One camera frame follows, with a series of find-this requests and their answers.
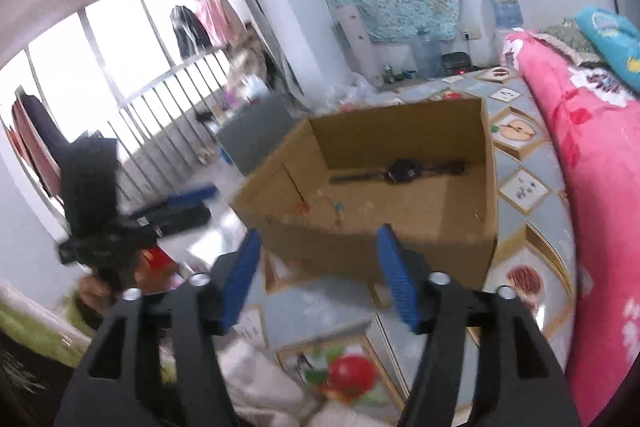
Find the water bottle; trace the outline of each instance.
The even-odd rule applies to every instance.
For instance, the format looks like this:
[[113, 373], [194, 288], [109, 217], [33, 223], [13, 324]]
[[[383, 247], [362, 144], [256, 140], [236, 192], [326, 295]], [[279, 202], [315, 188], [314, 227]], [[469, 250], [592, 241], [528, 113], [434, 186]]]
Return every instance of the water bottle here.
[[523, 25], [518, 0], [491, 0], [496, 28], [517, 28]]
[[440, 41], [435, 37], [430, 37], [425, 28], [419, 28], [410, 44], [414, 52], [418, 76], [423, 79], [442, 76]]

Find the cardboard box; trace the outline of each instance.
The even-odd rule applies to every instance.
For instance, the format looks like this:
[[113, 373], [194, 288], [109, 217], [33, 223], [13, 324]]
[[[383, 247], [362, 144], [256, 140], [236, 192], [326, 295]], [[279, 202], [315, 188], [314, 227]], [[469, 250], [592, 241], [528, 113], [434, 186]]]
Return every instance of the cardboard box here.
[[[462, 159], [466, 170], [399, 185], [329, 184], [333, 175], [385, 169], [400, 158], [425, 164]], [[434, 270], [481, 289], [497, 242], [484, 101], [420, 102], [305, 120], [247, 179], [231, 206], [260, 231], [265, 248], [312, 275], [383, 282], [375, 234], [390, 223]]]

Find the window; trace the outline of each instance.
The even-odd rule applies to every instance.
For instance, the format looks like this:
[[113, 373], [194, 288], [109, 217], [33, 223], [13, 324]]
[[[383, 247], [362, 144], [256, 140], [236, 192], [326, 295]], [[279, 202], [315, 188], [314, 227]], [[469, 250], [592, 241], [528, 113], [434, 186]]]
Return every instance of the window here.
[[125, 98], [169, 68], [140, 0], [101, 0], [87, 6], [86, 15], [108, 72]]
[[[226, 84], [221, 51], [180, 68], [170, 19], [176, 5], [194, 9], [196, 1], [99, 0], [51, 27], [0, 69], [0, 117], [12, 124], [22, 86], [42, 97], [66, 139], [96, 130], [117, 136], [126, 160]], [[164, 79], [171, 61], [179, 72]]]
[[78, 14], [45, 31], [29, 50], [42, 92], [66, 139], [95, 130], [116, 111]]

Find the black tool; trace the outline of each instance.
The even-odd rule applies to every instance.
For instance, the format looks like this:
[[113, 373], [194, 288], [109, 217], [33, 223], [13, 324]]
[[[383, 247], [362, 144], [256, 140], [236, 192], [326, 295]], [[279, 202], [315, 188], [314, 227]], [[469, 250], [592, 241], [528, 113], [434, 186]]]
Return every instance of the black tool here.
[[449, 162], [433, 165], [424, 165], [418, 160], [406, 158], [394, 161], [388, 169], [360, 172], [359, 174], [347, 174], [345, 176], [332, 176], [329, 183], [351, 183], [371, 180], [385, 181], [389, 184], [409, 183], [418, 178], [442, 176], [451, 174], [460, 176], [465, 171], [465, 163], [462, 160], [452, 160]]
[[[250, 232], [209, 274], [194, 275], [173, 292], [126, 291], [74, 373], [54, 427], [164, 425], [161, 328], [172, 328], [182, 425], [246, 425], [234, 412], [210, 336], [224, 335], [238, 318], [259, 251], [258, 235]], [[451, 425], [465, 331], [478, 327], [478, 379], [467, 427], [580, 427], [562, 370], [513, 289], [502, 287], [498, 295], [464, 289], [433, 272], [422, 254], [404, 250], [388, 225], [378, 232], [378, 257], [402, 320], [428, 335], [399, 426]]]
[[130, 267], [136, 254], [156, 245], [159, 237], [206, 225], [211, 212], [204, 200], [218, 189], [170, 196], [129, 216], [116, 202], [116, 140], [85, 137], [70, 144], [60, 166], [62, 198], [70, 237], [58, 245], [60, 263], [81, 263], [100, 272], [113, 290], [122, 288], [117, 273]]

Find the pink quilt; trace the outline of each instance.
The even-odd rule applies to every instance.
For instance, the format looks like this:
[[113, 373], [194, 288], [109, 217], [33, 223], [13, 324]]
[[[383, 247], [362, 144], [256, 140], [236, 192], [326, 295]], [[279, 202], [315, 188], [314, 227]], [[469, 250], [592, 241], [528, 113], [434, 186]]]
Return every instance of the pink quilt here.
[[507, 36], [503, 64], [529, 84], [567, 185], [580, 295], [566, 373], [586, 426], [640, 351], [640, 102], [526, 32]]

